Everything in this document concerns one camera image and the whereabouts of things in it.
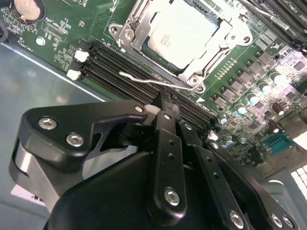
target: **black ram slot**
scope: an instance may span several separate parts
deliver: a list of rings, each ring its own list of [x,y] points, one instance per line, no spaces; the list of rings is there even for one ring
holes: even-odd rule
[[[90,56],[83,68],[83,77],[93,80],[123,99],[134,99],[143,104],[150,104],[161,90],[165,90],[164,86],[142,84],[119,76],[118,72],[123,71],[140,79],[155,80],[152,74],[106,46],[100,49],[93,48]],[[178,98],[184,120],[200,130],[217,124],[213,115],[202,110],[190,99],[172,89],[171,93]]]

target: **gray metal surface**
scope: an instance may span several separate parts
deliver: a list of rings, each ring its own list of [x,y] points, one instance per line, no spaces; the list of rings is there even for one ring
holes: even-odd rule
[[[70,83],[34,55],[26,56],[22,48],[14,48],[0,45],[0,229],[42,230],[47,209],[10,194],[15,184],[8,167],[21,116],[30,108],[98,102],[100,96],[79,82]]]

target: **white sticker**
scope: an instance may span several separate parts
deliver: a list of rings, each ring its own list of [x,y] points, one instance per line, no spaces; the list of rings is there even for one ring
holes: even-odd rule
[[[46,206],[41,198],[35,196],[34,194],[20,187],[19,185],[15,185],[15,187],[11,191],[11,195],[20,197],[25,200],[29,200],[41,206]]]

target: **green circuit board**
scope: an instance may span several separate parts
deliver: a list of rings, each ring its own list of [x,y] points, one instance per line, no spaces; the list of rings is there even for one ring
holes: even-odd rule
[[[2,17],[9,31],[20,36],[18,44],[29,52],[34,53],[55,67],[67,72],[73,61],[73,56],[79,47],[79,41],[101,42],[108,44],[112,49],[127,58],[134,60],[126,53],[122,53],[117,43],[108,32],[108,26],[112,23],[123,24],[129,15],[135,0],[45,0],[46,16],[43,20],[33,24],[26,24],[18,19],[13,8],[1,9]],[[273,84],[268,75],[274,70],[284,73],[290,82],[297,82],[304,76],[306,69],[302,68],[293,74],[293,66],[298,61],[307,65],[304,57],[289,49],[275,34],[252,15],[249,15],[247,24],[253,35],[253,42],[247,46],[236,46],[231,53],[215,68],[205,79],[206,91],[203,94],[195,94],[182,90],[181,93],[196,102],[205,111],[219,116],[226,114],[229,118],[224,133],[220,139],[231,134],[234,137],[234,145],[230,149],[232,153],[245,154],[252,146],[259,145],[272,134],[267,132],[266,112],[272,115],[270,119],[276,122],[281,117],[274,116],[271,105],[278,102],[288,105],[291,111],[301,111],[307,108],[305,98],[294,87],[279,88]],[[37,44],[37,38],[42,37],[46,41],[44,46]],[[272,59],[271,64],[260,62],[258,57],[266,53]],[[256,63],[261,67],[261,73],[254,73],[250,66]],[[153,72],[147,66],[139,63],[144,69]],[[239,73],[247,72],[255,81],[246,84],[236,97],[227,101],[224,107],[214,102],[216,95],[221,95],[221,90],[229,84],[229,81],[238,77]],[[246,99],[247,93],[254,90],[260,81],[266,81],[273,87],[273,93],[260,96],[261,108],[250,105]],[[85,79],[85,84],[97,91],[106,94],[106,91],[97,84]],[[119,99],[118,96],[107,93],[111,99]],[[234,108],[237,103],[242,103],[248,113],[238,115]],[[246,137],[247,142],[241,144],[239,139]]]

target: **chip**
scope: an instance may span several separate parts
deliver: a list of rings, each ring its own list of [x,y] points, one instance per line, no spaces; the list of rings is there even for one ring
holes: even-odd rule
[[[273,62],[273,59],[267,53],[262,53],[258,60],[261,61],[264,65],[268,65]]]
[[[303,68],[305,67],[305,64],[301,61],[297,62],[295,65],[294,65],[294,68],[297,70],[297,71],[300,71],[302,70]]]
[[[244,88],[244,86],[240,82],[238,82],[237,80],[234,80],[231,83],[229,83],[229,86],[231,88],[235,89],[238,92],[241,91]]]
[[[255,74],[260,74],[263,75],[265,72],[262,69],[261,65],[259,65],[257,62],[253,62],[250,66],[249,69],[255,73]]]
[[[218,104],[220,107],[224,107],[226,105],[226,101],[223,100],[221,97],[217,96],[214,100],[213,100],[216,104]]]
[[[286,95],[286,97],[289,98],[289,99],[292,99],[292,98],[295,97],[295,94],[292,93],[292,92],[289,92],[289,93]]]
[[[255,82],[255,79],[252,76],[250,76],[248,73],[246,73],[245,71],[240,74],[239,78],[245,83]]]
[[[236,96],[236,94],[229,89],[225,89],[222,92],[222,95],[228,98],[229,100],[232,100]]]
[[[258,123],[253,123],[249,126],[250,129],[256,129],[258,128],[259,124]]]
[[[257,134],[255,135],[255,138],[258,139],[258,140],[260,140],[261,138],[263,138],[263,136],[260,135],[259,133],[257,133]]]
[[[258,102],[257,104],[255,104],[255,107],[257,109],[261,109],[264,106],[264,104],[262,104],[261,102]]]

